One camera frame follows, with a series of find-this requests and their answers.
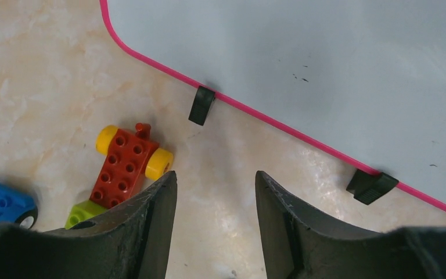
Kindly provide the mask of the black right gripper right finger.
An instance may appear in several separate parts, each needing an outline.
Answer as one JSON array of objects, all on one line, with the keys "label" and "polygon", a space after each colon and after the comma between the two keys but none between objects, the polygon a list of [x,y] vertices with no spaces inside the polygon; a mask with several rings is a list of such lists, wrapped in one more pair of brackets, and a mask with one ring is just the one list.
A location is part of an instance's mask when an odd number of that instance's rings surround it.
[{"label": "black right gripper right finger", "polygon": [[375,232],[339,220],[256,172],[268,278],[446,278],[446,227]]}]

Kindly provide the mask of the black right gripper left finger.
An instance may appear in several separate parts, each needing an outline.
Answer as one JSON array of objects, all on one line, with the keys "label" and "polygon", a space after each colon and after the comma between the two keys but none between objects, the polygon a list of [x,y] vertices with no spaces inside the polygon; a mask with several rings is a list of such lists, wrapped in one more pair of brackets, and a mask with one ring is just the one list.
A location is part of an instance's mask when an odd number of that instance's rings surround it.
[{"label": "black right gripper left finger", "polygon": [[177,175],[70,229],[0,223],[0,278],[164,278]]}]

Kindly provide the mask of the pink-framed whiteboard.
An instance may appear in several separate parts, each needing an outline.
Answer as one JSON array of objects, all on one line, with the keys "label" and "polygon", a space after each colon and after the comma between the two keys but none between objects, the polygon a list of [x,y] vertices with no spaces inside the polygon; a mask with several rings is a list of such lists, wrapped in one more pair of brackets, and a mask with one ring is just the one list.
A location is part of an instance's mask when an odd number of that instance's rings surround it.
[{"label": "pink-framed whiteboard", "polygon": [[446,211],[446,1],[101,1],[129,55]]}]

